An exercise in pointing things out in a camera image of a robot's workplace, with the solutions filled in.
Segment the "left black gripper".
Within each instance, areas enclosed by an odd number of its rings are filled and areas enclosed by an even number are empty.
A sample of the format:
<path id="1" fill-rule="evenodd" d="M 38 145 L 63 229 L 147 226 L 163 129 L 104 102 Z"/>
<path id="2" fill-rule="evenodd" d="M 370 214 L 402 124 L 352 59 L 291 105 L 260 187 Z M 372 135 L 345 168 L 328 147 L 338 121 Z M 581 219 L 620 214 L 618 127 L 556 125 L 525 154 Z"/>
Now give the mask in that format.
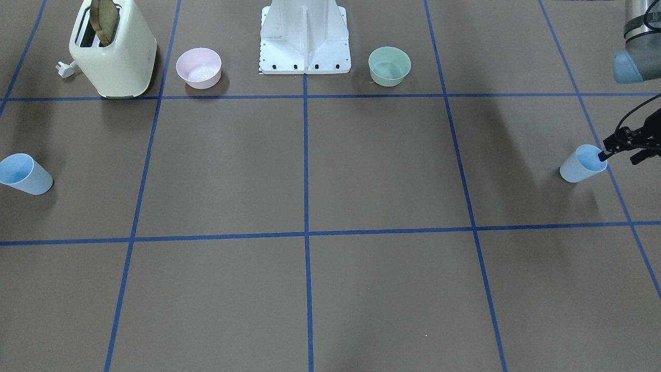
<path id="1" fill-rule="evenodd" d="M 607 162 L 611 156 L 622 151 L 636 151 L 630 157 L 632 165 L 660 156 L 660 110 L 648 116 L 640 129 L 618 125 L 614 133 L 604 139 L 603 144 L 604 151 L 597 155 L 600 162 Z"/>

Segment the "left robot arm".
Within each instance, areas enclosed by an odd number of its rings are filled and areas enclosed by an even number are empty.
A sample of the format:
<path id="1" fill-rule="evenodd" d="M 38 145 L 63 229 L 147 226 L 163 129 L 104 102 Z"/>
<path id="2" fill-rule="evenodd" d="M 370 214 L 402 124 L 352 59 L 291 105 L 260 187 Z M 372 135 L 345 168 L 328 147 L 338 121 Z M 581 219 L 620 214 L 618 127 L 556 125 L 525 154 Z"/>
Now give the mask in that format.
<path id="1" fill-rule="evenodd" d="M 613 77 L 619 84 L 642 83 L 660 78 L 660 7 L 659 1 L 626 1 L 623 26 L 624 49 L 613 58 Z M 655 95 L 626 113 L 613 134 L 604 139 L 600 162 L 622 151 L 634 151 L 633 165 L 660 155 L 660 110 L 646 118 L 640 129 L 630 129 L 624 122 L 645 104 L 659 99 Z"/>

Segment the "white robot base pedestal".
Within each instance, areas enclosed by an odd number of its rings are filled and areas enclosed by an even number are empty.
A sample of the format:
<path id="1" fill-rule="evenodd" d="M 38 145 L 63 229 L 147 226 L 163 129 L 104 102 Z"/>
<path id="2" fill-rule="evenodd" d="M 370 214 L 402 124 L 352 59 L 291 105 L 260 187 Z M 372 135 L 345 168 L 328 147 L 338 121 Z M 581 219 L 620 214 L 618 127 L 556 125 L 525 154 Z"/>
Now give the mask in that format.
<path id="1" fill-rule="evenodd" d="M 260 12 L 258 71 L 345 74 L 352 69 L 347 10 L 336 1 L 273 1 Z"/>

